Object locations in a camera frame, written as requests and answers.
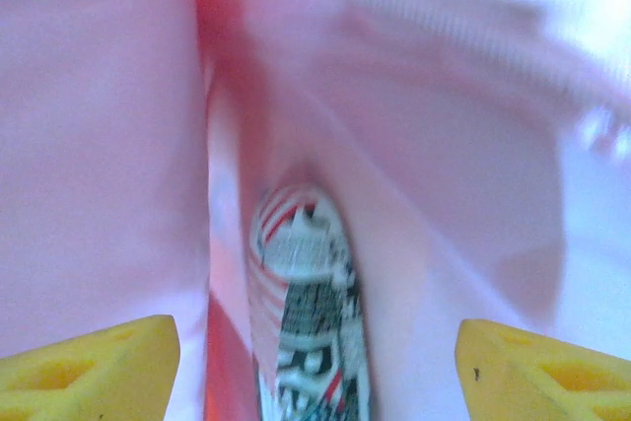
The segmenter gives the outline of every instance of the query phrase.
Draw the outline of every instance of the pink bag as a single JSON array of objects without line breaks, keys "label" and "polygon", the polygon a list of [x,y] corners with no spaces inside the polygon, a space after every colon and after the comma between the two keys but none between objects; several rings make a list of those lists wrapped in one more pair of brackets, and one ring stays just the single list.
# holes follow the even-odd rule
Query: pink bag
[{"label": "pink bag", "polygon": [[346,220],[373,419],[467,419],[465,317],[631,358],[631,2],[198,1],[0,0],[0,356],[173,314],[201,419],[210,222],[207,419],[255,420],[244,242],[291,176]]}]

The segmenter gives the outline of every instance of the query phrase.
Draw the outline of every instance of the yellow plastic piece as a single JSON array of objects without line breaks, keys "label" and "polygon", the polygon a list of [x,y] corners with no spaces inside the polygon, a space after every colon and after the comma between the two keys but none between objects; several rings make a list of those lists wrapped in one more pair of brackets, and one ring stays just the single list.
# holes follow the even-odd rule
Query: yellow plastic piece
[{"label": "yellow plastic piece", "polygon": [[171,316],[0,360],[0,421],[162,421],[179,364]]},{"label": "yellow plastic piece", "polygon": [[472,421],[631,421],[631,362],[465,320],[457,373]]}]

